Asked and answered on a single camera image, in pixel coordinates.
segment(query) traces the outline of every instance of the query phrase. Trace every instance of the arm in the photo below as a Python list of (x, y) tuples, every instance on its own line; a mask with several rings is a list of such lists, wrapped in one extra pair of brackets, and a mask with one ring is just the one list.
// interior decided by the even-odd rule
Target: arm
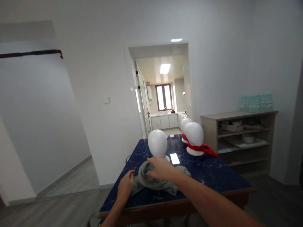
[(224, 196), (174, 168), (166, 159), (153, 157), (147, 160), (155, 167), (147, 174), (177, 185), (209, 226), (262, 226)]
[(128, 171), (127, 174), (120, 180), (117, 200), (101, 227), (114, 227), (117, 225), (119, 216), (124, 209), (134, 187), (134, 172), (134, 170)]

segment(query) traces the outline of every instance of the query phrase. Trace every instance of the hand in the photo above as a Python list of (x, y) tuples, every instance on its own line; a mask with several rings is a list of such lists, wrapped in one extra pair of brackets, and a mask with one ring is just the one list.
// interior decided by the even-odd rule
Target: hand
[(173, 181), (173, 179), (182, 173), (181, 170), (176, 169), (163, 157), (152, 157), (147, 159), (155, 169), (148, 171), (147, 175), (157, 180)]
[(120, 205), (125, 206), (126, 202), (133, 191), (134, 187), (134, 170), (128, 171), (120, 180), (118, 186), (117, 201)]

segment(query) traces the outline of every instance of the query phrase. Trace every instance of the table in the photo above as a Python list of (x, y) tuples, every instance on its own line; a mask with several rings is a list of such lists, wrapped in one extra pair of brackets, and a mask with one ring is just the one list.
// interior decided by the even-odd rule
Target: table
[[(255, 189), (222, 159), (208, 154), (200, 157), (191, 156), (186, 152), (187, 144), (182, 141), (182, 135), (167, 137), (168, 149), (166, 155), (177, 153), (180, 164), (185, 166), (192, 178), (224, 195), (239, 207), (243, 208), (248, 203), (248, 194)], [(108, 215), (117, 198), (120, 179), (129, 171), (138, 169), (147, 158), (152, 157), (147, 139), (139, 140), (136, 148), (114, 184), (111, 192), (100, 209), (99, 218)], [(194, 206), (186, 199), (182, 192), (176, 196), (165, 191), (154, 191), (144, 188), (139, 193), (130, 197), (123, 210), (118, 225), (141, 223), (155, 219), (163, 219), (180, 215), (196, 213)]]

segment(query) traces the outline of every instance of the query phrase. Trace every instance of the bottle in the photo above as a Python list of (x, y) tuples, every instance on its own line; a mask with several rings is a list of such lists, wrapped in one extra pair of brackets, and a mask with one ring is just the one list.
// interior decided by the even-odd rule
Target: bottle
[(271, 94), (268, 94), (265, 98), (266, 111), (273, 111), (273, 100)]
[(249, 105), (250, 105), (250, 96), (246, 96), (245, 100), (245, 111), (249, 112)]
[(260, 96), (255, 96), (255, 103), (254, 103), (254, 106), (253, 106), (254, 113), (260, 112), (260, 106), (261, 106)]
[(266, 107), (265, 107), (265, 99), (266, 99), (266, 95), (261, 95), (261, 107), (260, 107), (260, 112), (265, 112), (266, 111)]
[(253, 108), (254, 104), (255, 104), (255, 97), (251, 96), (250, 102), (249, 102), (249, 112), (251, 112), (251, 113), (253, 113), (253, 111), (254, 111), (254, 108)]
[(242, 98), (241, 98), (241, 102), (240, 102), (240, 111), (245, 111), (245, 104), (246, 104), (246, 97), (245, 96), (243, 96)]

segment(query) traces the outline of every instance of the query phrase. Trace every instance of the window frame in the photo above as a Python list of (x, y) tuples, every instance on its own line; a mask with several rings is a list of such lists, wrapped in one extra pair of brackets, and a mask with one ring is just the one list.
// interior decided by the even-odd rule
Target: window frame
[(158, 111), (159, 112), (160, 111), (165, 111), (165, 109), (160, 110), (160, 108), (159, 108), (159, 99), (158, 99), (158, 90), (157, 90), (157, 87), (162, 87), (163, 103), (164, 103), (164, 108), (166, 108), (166, 96), (165, 96), (164, 86), (169, 86), (170, 103), (171, 103), (171, 106), (173, 106), (173, 100), (172, 100), (172, 94), (171, 94), (171, 86), (170, 86), (170, 84), (158, 84), (158, 85), (155, 85), (156, 95), (157, 95)]

